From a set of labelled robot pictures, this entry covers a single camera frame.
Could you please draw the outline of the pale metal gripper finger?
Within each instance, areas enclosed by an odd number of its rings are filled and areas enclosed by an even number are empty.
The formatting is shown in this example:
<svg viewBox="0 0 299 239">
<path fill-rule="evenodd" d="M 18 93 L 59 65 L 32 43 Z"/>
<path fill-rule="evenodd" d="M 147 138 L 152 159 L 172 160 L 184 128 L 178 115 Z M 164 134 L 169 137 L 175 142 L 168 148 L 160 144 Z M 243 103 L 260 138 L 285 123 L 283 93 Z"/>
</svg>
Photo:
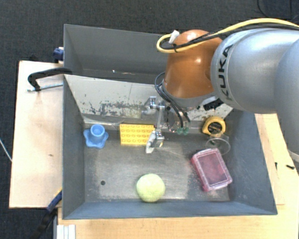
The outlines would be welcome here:
<svg viewBox="0 0 299 239">
<path fill-rule="evenodd" d="M 153 150 L 154 150 L 154 147 L 152 146 L 152 143 L 153 141 L 155 140 L 156 138 L 156 134 L 155 134 L 155 131 L 153 130 L 149 136 L 149 139 L 146 143 L 146 148 L 145 148 L 145 153 L 146 154 L 152 154 Z"/>
<path fill-rule="evenodd" d="M 155 135 L 155 147 L 161 147 L 165 137 L 162 135 L 161 131 L 156 131 Z"/>
</svg>

